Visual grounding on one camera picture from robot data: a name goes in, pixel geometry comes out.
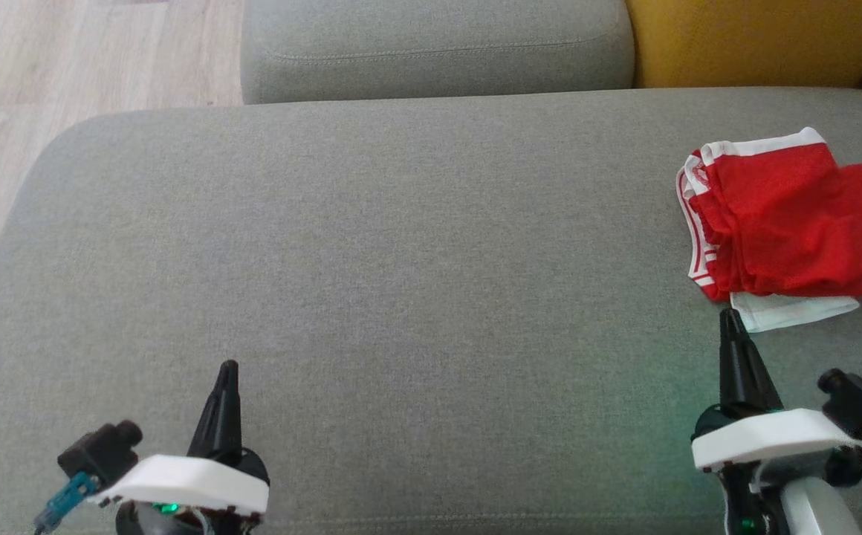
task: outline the seam stitching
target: seam stitching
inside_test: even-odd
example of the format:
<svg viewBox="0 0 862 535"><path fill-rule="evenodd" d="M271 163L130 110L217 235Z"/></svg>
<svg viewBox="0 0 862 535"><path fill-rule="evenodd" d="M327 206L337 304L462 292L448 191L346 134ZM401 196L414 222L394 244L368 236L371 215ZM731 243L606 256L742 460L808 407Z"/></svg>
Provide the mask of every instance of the seam stitching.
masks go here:
<svg viewBox="0 0 862 535"><path fill-rule="evenodd" d="M540 51L546 50L546 48L577 48L584 47L586 43L571 43L571 44L562 44L562 45L540 45L539 47L518 47L518 48L475 48L475 50L462 50L462 51L445 51L445 52L434 52L434 53L410 53L410 54L401 54L401 55L388 55L388 56L373 56L373 57L362 57L362 58L346 58L346 59L331 59L331 60L293 60L293 59L284 59L279 57L271 57L270 61L274 61L276 63L288 63L293 65L339 65L346 63L366 63L366 62L377 62L377 61L396 61L401 59L408 58L425 58L425 57L445 57L445 56L461 56L461 55L473 55L473 54L491 54L492 52L502 52L502 51Z"/></svg>
<svg viewBox="0 0 862 535"><path fill-rule="evenodd" d="M454 47L454 48L412 48L412 50L402 50L402 51L375 51L375 52L360 52L356 54L334 54L334 55L310 55L310 56L295 56L289 54L283 54L275 51L268 51L268 54L272 57L274 61L283 61L283 62L296 62L301 63L305 61L312 62L328 62L329 60L342 60L345 62L350 61L364 61L364 60L377 60L379 58L396 58L401 56L418 56L424 57L425 54L430 54L433 56L438 55L448 55L448 54L459 54L459 52L464 52L465 54L471 54L471 52L481 52L486 51L501 51L513 50L513 48L542 48L542 47L573 47L573 45L584 45L587 43L592 43L593 41L597 41L603 39L605 37L609 37L615 32L615 28L619 27L619 23L622 22L621 17L617 17L615 23L612 23L611 27L608 27L603 33L594 35L589 39L563 39L557 41L522 41L519 43L502 43L495 45L468 45L468 47Z"/></svg>

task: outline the sofa cushion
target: sofa cushion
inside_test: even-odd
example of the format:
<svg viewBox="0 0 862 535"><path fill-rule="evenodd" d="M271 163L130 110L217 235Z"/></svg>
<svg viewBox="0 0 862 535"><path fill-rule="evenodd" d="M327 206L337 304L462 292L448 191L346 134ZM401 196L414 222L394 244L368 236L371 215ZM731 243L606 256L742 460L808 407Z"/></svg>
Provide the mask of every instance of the sofa cushion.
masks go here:
<svg viewBox="0 0 862 535"><path fill-rule="evenodd" d="M862 162L862 92L740 88L112 115L41 155L0 239L0 533L82 433L183 454L241 363L260 533L713 533L689 436L717 312L673 189L707 140L814 126ZM788 407L862 374L862 308L754 336ZM862 521L862 484L846 492ZM109 533L81 508L70 529Z"/></svg>
<svg viewBox="0 0 862 535"><path fill-rule="evenodd" d="M628 88L622 0L250 0L247 104Z"/></svg>

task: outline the wire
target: wire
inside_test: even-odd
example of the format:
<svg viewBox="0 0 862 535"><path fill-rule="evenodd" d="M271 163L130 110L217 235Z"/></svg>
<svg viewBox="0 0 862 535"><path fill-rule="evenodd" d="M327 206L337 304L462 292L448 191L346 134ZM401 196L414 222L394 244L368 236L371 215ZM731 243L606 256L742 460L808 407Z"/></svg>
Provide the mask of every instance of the wire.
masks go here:
<svg viewBox="0 0 862 535"><path fill-rule="evenodd" d="M34 517L36 535L55 531L65 515L84 502L84 498L97 493L97 481L96 476L88 476L85 472L74 474L58 494L48 500L48 504L38 513L38 516Z"/></svg>
<svg viewBox="0 0 862 535"><path fill-rule="evenodd" d="M203 535L213 535L213 526L210 524L210 521L207 520L203 511L200 511L198 508L190 508L189 511L197 520L200 521L200 525L203 526Z"/></svg>

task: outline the folded clothing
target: folded clothing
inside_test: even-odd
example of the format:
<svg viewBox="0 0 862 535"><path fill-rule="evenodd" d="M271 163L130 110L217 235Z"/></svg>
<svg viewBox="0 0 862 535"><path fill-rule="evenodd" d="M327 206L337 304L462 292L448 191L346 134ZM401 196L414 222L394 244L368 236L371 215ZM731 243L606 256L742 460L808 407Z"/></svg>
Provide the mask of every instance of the folded clothing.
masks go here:
<svg viewBox="0 0 862 535"><path fill-rule="evenodd" d="M676 181L690 277L714 301L862 296L862 164L838 167L814 129L707 143Z"/></svg>

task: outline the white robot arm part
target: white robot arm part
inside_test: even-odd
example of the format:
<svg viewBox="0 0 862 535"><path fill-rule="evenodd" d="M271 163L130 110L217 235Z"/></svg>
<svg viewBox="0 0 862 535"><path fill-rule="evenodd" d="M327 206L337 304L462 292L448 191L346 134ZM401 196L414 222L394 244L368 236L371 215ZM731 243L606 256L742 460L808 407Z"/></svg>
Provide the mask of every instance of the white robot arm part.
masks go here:
<svg viewBox="0 0 862 535"><path fill-rule="evenodd" d="M81 502L118 504L118 535L243 535L262 521L269 478L243 447L238 366L223 363L186 457L139 461L142 433L129 421L106 424L58 456L71 480L36 517L36 535L54 531Z"/></svg>
<svg viewBox="0 0 862 535"><path fill-rule="evenodd" d="M692 454L722 484L727 535L860 535L835 487L862 479L862 378L829 370L822 410L784 410L733 309L721 339L720 403L699 417Z"/></svg>

